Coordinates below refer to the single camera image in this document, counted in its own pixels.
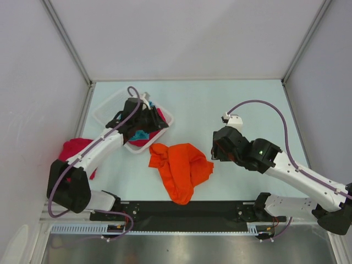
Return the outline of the orange t shirt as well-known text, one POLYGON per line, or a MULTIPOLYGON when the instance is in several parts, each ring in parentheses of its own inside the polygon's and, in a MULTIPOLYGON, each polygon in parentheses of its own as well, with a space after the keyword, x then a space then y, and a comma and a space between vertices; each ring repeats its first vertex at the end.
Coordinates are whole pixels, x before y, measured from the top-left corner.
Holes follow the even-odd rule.
POLYGON ((152 144, 149 167, 158 170, 170 199, 178 205, 190 202, 194 188, 209 180, 214 164, 190 143, 152 144))

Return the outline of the white plastic mesh basket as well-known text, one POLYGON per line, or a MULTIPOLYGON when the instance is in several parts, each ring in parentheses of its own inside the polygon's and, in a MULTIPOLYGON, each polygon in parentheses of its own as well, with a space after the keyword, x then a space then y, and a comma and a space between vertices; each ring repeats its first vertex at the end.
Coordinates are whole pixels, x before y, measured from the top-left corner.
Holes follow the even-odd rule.
MULTIPOLYGON (((118 129, 125 140, 124 147, 133 154, 142 153, 159 139, 174 123, 174 117, 144 92, 136 113, 118 129)), ((93 110, 94 119, 104 128, 114 128, 136 107, 138 99, 130 91, 119 90, 93 110)))

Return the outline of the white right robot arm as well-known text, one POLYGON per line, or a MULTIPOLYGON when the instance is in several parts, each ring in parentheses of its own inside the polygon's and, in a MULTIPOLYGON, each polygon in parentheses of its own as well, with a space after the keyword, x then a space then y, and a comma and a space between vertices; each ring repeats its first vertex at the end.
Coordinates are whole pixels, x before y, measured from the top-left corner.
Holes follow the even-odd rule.
POLYGON ((231 126, 213 133, 212 159, 232 161, 248 171, 267 174, 301 191, 307 198, 280 199, 269 194, 254 206, 261 221, 271 216, 315 218, 323 229, 346 235, 351 226, 351 184, 329 180, 306 167, 294 167, 281 148, 266 139, 248 141, 231 126))

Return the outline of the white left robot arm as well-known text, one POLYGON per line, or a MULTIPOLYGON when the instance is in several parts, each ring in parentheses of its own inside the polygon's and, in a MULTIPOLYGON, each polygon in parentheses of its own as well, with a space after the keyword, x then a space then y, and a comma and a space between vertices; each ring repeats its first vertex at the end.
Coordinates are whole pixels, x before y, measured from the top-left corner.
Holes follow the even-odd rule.
POLYGON ((133 141, 154 142, 169 127, 167 115, 152 102, 130 97, 105 126, 98 138, 64 161, 50 167, 47 198, 67 211, 98 210, 111 220, 122 212, 118 198, 107 191, 93 191, 89 177, 112 152, 133 141))

